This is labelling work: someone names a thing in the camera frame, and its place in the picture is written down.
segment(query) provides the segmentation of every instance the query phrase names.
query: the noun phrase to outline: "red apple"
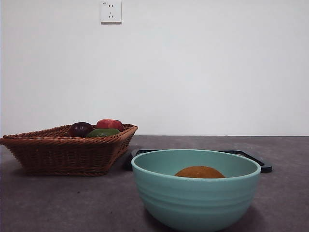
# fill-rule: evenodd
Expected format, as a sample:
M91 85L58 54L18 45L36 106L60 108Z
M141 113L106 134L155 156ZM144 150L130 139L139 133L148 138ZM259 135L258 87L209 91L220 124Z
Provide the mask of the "red apple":
M114 119L101 119L97 122L96 128L115 128L119 131L124 131L121 121Z

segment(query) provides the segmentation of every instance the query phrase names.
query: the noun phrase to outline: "avocado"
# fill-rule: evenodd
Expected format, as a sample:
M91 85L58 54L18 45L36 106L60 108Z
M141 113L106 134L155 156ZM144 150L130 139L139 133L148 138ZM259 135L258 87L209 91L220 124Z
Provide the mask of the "avocado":
M96 138L96 137L105 137L105 136L110 136L114 134L118 134L120 131L118 129L114 128L97 128L91 131L86 135L86 138Z

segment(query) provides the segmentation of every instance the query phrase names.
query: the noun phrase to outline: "teal bowl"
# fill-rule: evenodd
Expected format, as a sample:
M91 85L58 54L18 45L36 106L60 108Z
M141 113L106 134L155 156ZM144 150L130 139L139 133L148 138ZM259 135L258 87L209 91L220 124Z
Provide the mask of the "teal bowl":
M250 206L261 167L217 151L171 149L132 159L135 183L147 211L179 231L214 232L238 221ZM209 166L226 178L174 176L189 166Z

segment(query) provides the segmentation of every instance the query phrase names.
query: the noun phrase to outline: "electrical socket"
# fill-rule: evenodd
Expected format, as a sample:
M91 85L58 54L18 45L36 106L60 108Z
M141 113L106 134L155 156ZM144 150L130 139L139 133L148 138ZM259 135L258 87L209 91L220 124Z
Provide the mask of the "electrical socket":
M121 0L101 1L101 23L121 23L122 3Z

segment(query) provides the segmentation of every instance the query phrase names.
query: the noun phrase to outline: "table surface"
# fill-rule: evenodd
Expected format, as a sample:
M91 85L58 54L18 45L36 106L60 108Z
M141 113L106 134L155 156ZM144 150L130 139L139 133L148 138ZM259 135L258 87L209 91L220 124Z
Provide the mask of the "table surface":
M134 136L133 149L251 150L273 164L246 214L223 232L309 231L309 137ZM1 146L1 232L172 232L139 199L123 155L100 177L27 176Z

